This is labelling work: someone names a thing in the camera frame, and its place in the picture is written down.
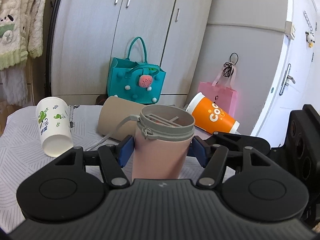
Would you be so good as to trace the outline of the orange coco paper cup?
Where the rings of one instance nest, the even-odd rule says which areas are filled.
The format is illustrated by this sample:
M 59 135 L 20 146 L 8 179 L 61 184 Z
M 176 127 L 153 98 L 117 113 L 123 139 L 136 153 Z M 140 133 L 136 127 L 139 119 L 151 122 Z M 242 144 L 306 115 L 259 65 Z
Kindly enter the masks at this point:
M 201 92 L 193 97 L 186 111 L 194 117 L 195 126 L 210 134 L 214 132 L 235 134 L 240 126 L 238 121 Z

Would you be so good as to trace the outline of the black clothes rack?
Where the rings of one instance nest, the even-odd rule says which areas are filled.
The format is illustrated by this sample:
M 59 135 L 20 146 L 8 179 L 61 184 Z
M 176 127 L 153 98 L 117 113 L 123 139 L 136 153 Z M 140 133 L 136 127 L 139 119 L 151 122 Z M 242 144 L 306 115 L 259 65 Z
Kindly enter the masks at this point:
M 44 95 L 52 96 L 51 86 L 51 72 L 52 72 L 52 51 L 53 51 L 53 40 L 54 31 L 56 26 L 57 14 L 59 12 L 61 0 L 50 0 L 50 6 L 52 8 L 52 14 L 50 18 L 48 40 L 46 47 L 46 71 L 45 71 L 45 84 L 44 84 Z

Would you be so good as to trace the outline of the grey three-door wardrobe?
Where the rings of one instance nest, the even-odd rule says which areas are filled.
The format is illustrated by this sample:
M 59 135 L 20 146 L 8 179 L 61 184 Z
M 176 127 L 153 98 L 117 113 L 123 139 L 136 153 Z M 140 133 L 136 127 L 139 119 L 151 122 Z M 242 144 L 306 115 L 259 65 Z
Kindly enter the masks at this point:
M 126 58 L 134 38 L 148 62 L 165 72 L 159 103 L 187 99 L 212 0 L 61 0 L 52 51 L 52 96 L 92 105 L 107 92 L 114 57 Z M 143 61 L 140 40 L 132 61 Z

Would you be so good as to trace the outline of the white paper cup green print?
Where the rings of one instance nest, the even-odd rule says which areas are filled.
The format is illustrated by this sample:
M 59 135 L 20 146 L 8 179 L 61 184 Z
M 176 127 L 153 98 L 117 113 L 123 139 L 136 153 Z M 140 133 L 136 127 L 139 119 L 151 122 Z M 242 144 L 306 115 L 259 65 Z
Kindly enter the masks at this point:
M 73 147 L 69 114 L 67 103 L 53 96 L 36 106 L 41 146 L 49 157 L 56 158 Z

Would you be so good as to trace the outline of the beige tumbler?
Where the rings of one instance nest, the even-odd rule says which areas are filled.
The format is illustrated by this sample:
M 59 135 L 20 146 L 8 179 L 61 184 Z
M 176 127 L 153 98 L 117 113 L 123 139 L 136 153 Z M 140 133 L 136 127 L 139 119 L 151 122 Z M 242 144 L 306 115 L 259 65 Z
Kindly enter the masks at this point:
M 100 112 L 97 131 L 103 136 L 101 142 L 114 140 L 121 142 L 126 137 L 135 137 L 137 121 L 146 105 L 109 97 Z

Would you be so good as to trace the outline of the cream fleece cardigan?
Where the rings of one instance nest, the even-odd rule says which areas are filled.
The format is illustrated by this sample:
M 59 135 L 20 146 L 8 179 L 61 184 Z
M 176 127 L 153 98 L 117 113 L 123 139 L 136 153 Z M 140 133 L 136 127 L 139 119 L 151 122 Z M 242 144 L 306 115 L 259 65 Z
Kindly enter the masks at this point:
M 1 0 L 1 70 L 43 53 L 46 0 Z

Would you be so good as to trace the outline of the pink tumbler grey lid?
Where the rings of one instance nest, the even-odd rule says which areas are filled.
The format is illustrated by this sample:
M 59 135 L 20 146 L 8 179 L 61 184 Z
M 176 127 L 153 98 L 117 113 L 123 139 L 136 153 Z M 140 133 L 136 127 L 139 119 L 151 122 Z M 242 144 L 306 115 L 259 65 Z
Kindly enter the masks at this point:
M 136 122 L 132 180 L 177 179 L 195 132 L 194 117 L 183 109 L 148 105 L 131 114 L 88 148 L 92 150 L 129 121 Z

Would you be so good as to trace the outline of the pink paper gift bag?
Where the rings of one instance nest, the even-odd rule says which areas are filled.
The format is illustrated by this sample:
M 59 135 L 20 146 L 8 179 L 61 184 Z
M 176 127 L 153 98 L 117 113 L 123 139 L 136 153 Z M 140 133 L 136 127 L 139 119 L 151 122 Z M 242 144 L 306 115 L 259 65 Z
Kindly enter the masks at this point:
M 238 92 L 233 89 L 236 77 L 236 66 L 231 62 L 231 74 L 224 77 L 223 67 L 213 82 L 200 82 L 197 92 L 201 92 L 205 97 L 221 107 L 226 113 L 234 117 Z

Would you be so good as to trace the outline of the teal felt handbag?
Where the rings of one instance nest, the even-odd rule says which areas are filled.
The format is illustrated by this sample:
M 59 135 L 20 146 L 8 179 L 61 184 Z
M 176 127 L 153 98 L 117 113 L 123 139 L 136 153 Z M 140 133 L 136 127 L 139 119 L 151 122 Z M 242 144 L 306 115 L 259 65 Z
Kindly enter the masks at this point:
M 144 61 L 130 60 L 131 49 L 140 40 L 143 46 Z M 159 101 L 166 72 L 156 64 L 148 63 L 148 54 L 141 37 L 133 39 L 129 46 L 127 58 L 114 57 L 109 67 L 107 95 L 150 105 Z

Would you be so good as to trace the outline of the duck keychain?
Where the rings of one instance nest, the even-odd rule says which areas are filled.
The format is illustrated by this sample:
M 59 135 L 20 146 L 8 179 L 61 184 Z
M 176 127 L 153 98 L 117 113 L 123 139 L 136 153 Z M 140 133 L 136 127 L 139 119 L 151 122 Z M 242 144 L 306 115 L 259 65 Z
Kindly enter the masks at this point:
M 312 48 L 313 45 L 315 44 L 315 37 L 312 32 L 306 31 L 305 34 L 306 34 L 306 41 L 308 43 L 308 46 L 309 48 Z

